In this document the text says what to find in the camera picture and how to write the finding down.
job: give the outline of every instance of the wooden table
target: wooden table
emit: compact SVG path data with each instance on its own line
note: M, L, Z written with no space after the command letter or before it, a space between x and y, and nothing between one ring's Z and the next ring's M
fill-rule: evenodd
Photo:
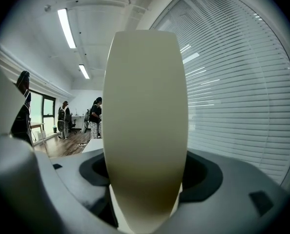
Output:
M43 138L43 134L42 134L42 125L44 125L44 123L35 123L35 122L32 122L31 123L31 129L33 128L40 128L40 131L41 131L41 136L42 136L42 141L43 141L43 145L45 147L45 150L47 152L47 148L46 148L46 145L45 145L45 141L44 141L44 138Z

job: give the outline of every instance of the white table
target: white table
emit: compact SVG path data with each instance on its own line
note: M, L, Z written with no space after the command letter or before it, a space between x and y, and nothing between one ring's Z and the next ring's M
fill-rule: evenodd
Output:
M47 148L46 148L45 141L44 141L43 134L42 134L42 127L41 127L42 125L44 125L44 123L35 123L35 122L32 122L31 123L31 129L38 128L38 127L40 128L43 145L44 145L45 150L47 152Z
M102 138L96 138L96 139L91 139L88 144L86 145L86 147L84 148L82 153L87 153L87 152L91 152L94 150L98 150L104 148L104 144L103 144L103 139Z

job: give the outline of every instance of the white pants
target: white pants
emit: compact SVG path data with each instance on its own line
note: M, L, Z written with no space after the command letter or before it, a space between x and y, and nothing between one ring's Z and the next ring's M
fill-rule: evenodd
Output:
M97 124L95 122L90 122L90 128L91 128L90 139L98 138L98 133L100 133L102 138L102 123Z
M69 136L69 125L68 125L68 121L65 121L65 125L62 131L62 138L68 138Z

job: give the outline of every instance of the wooden floor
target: wooden floor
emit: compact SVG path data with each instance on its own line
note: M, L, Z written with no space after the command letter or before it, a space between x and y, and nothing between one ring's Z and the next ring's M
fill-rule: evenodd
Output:
M83 148L78 147L78 144L89 141L90 131L88 130L85 134L82 134L78 130L76 134L70 133L68 138L60 139L58 136L55 136L48 139L45 142L47 155L50 158L54 158L81 153ZM36 151L46 152L43 143L36 145L34 149Z

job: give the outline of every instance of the beige panel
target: beige panel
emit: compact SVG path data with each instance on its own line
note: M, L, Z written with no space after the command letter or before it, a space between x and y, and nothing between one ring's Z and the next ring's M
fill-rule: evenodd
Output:
M170 216L186 160L186 80L175 34L116 33L102 123L118 205L131 230L150 233Z

